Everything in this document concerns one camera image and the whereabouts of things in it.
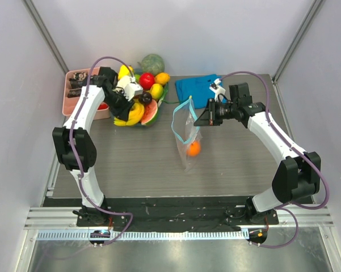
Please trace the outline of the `yellow banana bunch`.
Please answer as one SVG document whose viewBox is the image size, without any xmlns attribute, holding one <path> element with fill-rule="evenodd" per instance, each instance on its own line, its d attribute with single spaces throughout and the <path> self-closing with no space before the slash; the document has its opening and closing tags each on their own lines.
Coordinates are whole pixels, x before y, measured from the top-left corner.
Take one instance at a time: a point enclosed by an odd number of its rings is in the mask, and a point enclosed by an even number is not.
<svg viewBox="0 0 341 272">
<path fill-rule="evenodd" d="M 115 117 L 113 123 L 116 126 L 134 126 L 141 121 L 144 112 L 145 107 L 141 103 L 135 102 L 129 112 L 128 121 L 123 121 Z"/>
</svg>

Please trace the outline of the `clear zip top bag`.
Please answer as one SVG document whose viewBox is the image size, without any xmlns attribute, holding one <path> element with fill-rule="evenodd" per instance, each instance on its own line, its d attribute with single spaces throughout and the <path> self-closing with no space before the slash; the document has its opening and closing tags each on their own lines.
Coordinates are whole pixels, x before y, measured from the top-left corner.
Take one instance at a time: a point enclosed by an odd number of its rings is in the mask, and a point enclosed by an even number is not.
<svg viewBox="0 0 341 272">
<path fill-rule="evenodd" d="M 186 151 L 193 141 L 200 141 L 201 133 L 198 126 L 193 123 L 197 120 L 195 109 L 193 108 L 192 99 L 186 101 L 186 105 L 180 109 L 174 109 L 172 114 L 171 130 L 175 136 L 176 146 L 180 156 L 180 161 L 185 171 L 189 171 L 196 163 L 197 157 L 190 157 Z"/>
</svg>

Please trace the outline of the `dark purple mangosteen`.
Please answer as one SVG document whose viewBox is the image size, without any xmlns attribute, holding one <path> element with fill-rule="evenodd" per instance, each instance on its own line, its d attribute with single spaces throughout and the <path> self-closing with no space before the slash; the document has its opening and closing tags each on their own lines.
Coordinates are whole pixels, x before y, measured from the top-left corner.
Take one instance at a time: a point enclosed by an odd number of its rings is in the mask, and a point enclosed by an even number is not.
<svg viewBox="0 0 341 272">
<path fill-rule="evenodd" d="M 139 98 L 138 101 L 143 105 L 148 105 L 152 102 L 153 98 L 152 95 L 149 92 L 143 92 Z"/>
</svg>

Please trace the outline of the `orange fruit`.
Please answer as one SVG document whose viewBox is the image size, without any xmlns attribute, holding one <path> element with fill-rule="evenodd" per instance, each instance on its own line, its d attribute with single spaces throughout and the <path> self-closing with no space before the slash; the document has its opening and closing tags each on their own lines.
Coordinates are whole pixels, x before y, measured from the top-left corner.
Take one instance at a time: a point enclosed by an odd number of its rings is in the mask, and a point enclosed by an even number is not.
<svg viewBox="0 0 341 272">
<path fill-rule="evenodd" d="M 187 148 L 187 155 L 190 157 L 196 157 L 201 152 L 200 141 L 193 141 Z"/>
</svg>

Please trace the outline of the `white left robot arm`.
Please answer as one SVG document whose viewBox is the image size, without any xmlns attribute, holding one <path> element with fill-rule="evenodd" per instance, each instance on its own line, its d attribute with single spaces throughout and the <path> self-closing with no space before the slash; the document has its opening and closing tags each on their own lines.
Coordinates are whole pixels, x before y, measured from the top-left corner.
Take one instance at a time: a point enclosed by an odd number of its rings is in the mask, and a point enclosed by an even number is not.
<svg viewBox="0 0 341 272">
<path fill-rule="evenodd" d="M 113 116 L 128 121 L 134 101 L 129 101 L 123 92 L 115 91 L 117 73 L 110 67 L 98 68 L 96 75 L 89 72 L 81 83 L 81 95 L 72 114 L 62 127 L 53 129 L 52 137 L 58 161 L 75 178 L 82 197 L 78 216 L 103 226 L 110 216 L 133 218 L 133 214 L 108 209 L 95 174 L 97 150 L 90 128 L 101 103 L 109 106 Z"/>
</svg>

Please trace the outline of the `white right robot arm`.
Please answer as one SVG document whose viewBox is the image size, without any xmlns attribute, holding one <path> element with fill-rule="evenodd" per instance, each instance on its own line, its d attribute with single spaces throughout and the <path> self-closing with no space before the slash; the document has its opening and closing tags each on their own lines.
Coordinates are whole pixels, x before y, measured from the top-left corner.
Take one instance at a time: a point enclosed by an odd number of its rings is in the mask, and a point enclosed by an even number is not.
<svg viewBox="0 0 341 272">
<path fill-rule="evenodd" d="M 316 171 L 321 167 L 320 156 L 305 150 L 297 152 L 298 146 L 266 113 L 265 105 L 253 102 L 247 83 L 230 86 L 229 99 L 219 79 L 210 89 L 215 97 L 208 100 L 195 126 L 219 126 L 224 120 L 235 119 L 261 140 L 278 164 L 271 187 L 247 199 L 245 217 L 248 222 L 257 224 L 274 208 L 319 192 L 320 178 Z"/>
</svg>

